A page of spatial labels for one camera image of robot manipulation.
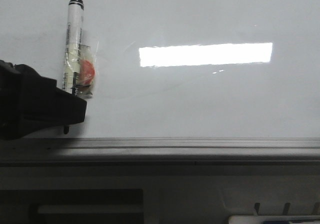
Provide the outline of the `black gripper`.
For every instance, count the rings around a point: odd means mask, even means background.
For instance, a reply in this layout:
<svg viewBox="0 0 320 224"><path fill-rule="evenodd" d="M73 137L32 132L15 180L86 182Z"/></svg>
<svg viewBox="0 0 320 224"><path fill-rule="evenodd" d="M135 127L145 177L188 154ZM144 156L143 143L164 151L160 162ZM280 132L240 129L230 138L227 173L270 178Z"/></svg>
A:
<svg viewBox="0 0 320 224"><path fill-rule="evenodd" d="M26 64L0 61L0 138L84 122L87 102L57 88L55 79Z"/></svg>

